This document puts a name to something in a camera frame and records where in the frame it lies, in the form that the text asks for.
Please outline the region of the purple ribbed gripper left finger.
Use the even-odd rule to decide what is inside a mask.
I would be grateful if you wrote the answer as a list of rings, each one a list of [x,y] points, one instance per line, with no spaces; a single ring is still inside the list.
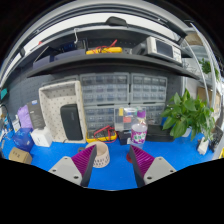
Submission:
[[[49,172],[76,185],[87,187],[96,155],[95,145],[87,147],[73,157],[62,157]]]

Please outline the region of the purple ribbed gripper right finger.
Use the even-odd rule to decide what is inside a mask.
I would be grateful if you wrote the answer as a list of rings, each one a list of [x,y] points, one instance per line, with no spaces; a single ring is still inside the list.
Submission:
[[[175,168],[163,157],[153,157],[136,146],[130,146],[129,156],[138,188],[175,172]]]

